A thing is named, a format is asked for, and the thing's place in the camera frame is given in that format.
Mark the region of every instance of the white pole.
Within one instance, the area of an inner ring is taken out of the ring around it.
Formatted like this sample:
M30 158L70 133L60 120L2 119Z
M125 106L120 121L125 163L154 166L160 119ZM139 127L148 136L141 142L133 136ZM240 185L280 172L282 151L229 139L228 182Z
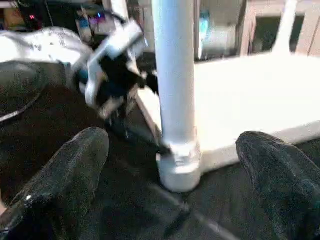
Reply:
M158 157L159 174L169 190L186 192L201 176L195 128L194 0L153 0L152 13L162 140L173 152Z
M290 52L290 38L296 19L298 0L286 0L273 51Z

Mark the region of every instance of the white platform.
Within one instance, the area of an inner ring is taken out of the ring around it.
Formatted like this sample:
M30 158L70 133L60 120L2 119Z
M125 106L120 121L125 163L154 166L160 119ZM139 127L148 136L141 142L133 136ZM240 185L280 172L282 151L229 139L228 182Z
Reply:
M319 68L318 58L277 53L196 64L202 172L236 163L235 141L245 131L290 143L320 137ZM137 101L150 128L161 130L158 96L144 89Z

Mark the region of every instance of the cable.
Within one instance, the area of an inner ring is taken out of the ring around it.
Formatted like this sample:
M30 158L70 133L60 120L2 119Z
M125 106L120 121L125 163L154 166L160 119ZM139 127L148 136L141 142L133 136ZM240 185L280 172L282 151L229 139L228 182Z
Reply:
M42 92L44 91L44 89L46 88L46 84L43 86L43 88L41 89L41 91L27 104L25 105L23 108L14 111L12 113L9 113L7 115L1 116L0 117L0 125L5 124L6 122L8 122L9 120L12 120L20 115L22 115L25 111L27 111L29 108L32 107L32 105L40 98Z
M52 20L51 13L50 13L50 10L49 10L49 7L48 7L48 1L47 1L47 0L44 1L44 4L45 4L45 8L46 8L46 10L47 10L47 12L48 12L51 25L52 25L52 27L54 27L55 25L54 25L54 21Z
M104 12L104 14L106 15L109 15L111 17L113 17L114 19L118 20L122 25L124 25L125 23L127 23L127 20L120 16L119 14L113 12L112 10L107 10L107 9L104 9L102 6L99 6L97 4L94 4L94 3L84 3L82 4L82 6L85 8L85 9L93 9L93 10L97 10L99 12Z

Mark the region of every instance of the black floor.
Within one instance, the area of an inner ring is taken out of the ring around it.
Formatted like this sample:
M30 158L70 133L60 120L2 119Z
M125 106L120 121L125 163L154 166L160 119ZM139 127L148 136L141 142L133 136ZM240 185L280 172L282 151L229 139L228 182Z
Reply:
M147 128L138 108L128 118ZM0 187L9 204L71 137L103 122L82 96L47 89L23 119L0 128ZM276 239L245 170L228 166L186 194L159 184L156 157L142 143L109 133L110 152L81 239ZM320 164L320 140L299 146Z

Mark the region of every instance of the white plastic part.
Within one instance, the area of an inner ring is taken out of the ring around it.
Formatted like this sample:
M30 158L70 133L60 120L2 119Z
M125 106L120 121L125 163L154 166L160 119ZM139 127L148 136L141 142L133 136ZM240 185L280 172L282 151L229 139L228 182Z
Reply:
M290 38L295 24L297 4L298 0L287 0L285 2L278 34L272 49L273 52L290 52Z
M153 0L152 13L162 141L173 152L158 156L159 174L166 188L186 192L201 176L195 128L194 0Z

